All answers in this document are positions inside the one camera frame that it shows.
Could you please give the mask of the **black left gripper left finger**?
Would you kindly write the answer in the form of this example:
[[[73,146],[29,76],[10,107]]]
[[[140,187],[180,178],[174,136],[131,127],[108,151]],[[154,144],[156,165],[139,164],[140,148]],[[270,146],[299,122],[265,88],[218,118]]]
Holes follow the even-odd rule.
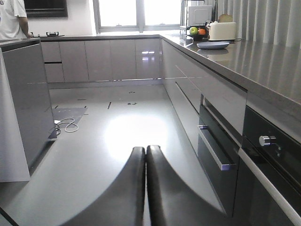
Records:
[[[134,147],[111,185],[64,226],[141,226],[145,199],[145,149]]]

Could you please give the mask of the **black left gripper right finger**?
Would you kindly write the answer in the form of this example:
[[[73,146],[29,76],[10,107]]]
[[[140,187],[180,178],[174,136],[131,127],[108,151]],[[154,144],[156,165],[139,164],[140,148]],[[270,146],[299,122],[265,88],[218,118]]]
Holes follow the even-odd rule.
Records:
[[[160,146],[146,153],[147,193],[153,226],[230,226],[231,219],[199,197],[175,172]]]

